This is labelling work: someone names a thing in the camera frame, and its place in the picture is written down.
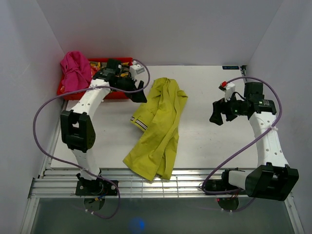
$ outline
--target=pink cloth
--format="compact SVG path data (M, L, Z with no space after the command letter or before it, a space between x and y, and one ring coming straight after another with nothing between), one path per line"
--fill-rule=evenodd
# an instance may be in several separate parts
M65 93L89 87L92 80L91 66L80 51L68 52L60 64L65 74L62 80Z

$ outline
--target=yellow cloth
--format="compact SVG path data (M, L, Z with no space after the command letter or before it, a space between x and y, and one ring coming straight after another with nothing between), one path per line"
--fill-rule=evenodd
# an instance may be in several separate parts
M159 78L152 85L131 122L144 131L123 162L140 176L153 180L156 174L170 179L179 140L178 124L187 101L174 79Z

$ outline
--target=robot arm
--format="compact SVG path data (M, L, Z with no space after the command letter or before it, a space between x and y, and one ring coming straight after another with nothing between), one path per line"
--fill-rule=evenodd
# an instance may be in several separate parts
M96 140L96 133L92 125L94 113L102 100L110 93L110 89L97 89L97 86L110 86L126 91L141 89L144 85L140 81L138 88L135 86L136 75L145 71L144 67L133 64L129 67L128 75L121 76L121 62L109 59L104 70L98 71L91 81L92 90L86 91L79 102L70 110L62 111L60 116L62 141L67 144L75 155L80 170L77 177L91 194L99 194L103 190L103 181L89 175L86 171L100 175L101 170L96 164L93 156L92 146ZM143 91L126 94L133 102L147 102Z
M276 108L272 100L264 99L263 83L245 84L243 100L236 100L235 86L222 83L220 89L225 98L213 103L214 112L210 122L222 125L221 114L227 121L237 116L247 116L255 138L263 134L276 119ZM289 167L281 149L277 129L272 128L256 143L258 167L251 173L238 169L227 169L222 174L222 182L227 186L236 186L245 190L250 197L273 200L285 200L299 179L297 169Z

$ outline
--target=red basket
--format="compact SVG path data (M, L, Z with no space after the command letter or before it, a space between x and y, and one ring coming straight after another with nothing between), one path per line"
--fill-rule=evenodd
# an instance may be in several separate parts
M120 60L121 62L129 62L130 65L133 61L132 58L114 58L117 60ZM89 58L89 61L94 61L94 62L107 62L108 58ZM62 74L62 78L60 79L59 85L58 85L58 90L57 90L57 95L63 94L60 89L62 88L62 80L64 79L65 75ZM64 96L63 98L65 100L80 100L82 96L84 95L85 92L81 92L78 94L71 94ZM111 92L108 94L105 99L128 99L127 96L123 92Z

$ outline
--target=red button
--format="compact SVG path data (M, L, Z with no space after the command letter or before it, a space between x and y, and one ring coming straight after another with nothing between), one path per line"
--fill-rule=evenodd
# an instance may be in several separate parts
M221 86L224 88L225 86L227 86L227 82L226 81L222 82Z

